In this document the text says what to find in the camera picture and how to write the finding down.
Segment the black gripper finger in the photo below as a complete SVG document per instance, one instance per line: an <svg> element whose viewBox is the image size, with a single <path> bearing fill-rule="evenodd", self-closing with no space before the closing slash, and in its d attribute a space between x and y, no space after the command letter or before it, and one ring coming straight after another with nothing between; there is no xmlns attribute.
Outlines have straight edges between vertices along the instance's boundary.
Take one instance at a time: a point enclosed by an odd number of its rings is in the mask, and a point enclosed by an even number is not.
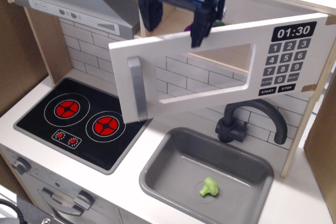
<svg viewBox="0 0 336 224"><path fill-rule="evenodd" d="M191 24L191 47L199 47L204 39L209 35L213 24L218 20L217 14L218 1L203 1L192 4L194 13L193 23Z"/></svg>
<svg viewBox="0 0 336 224"><path fill-rule="evenodd" d="M163 3L161 0L138 0L142 21L148 31L157 28L162 20Z"/></svg>

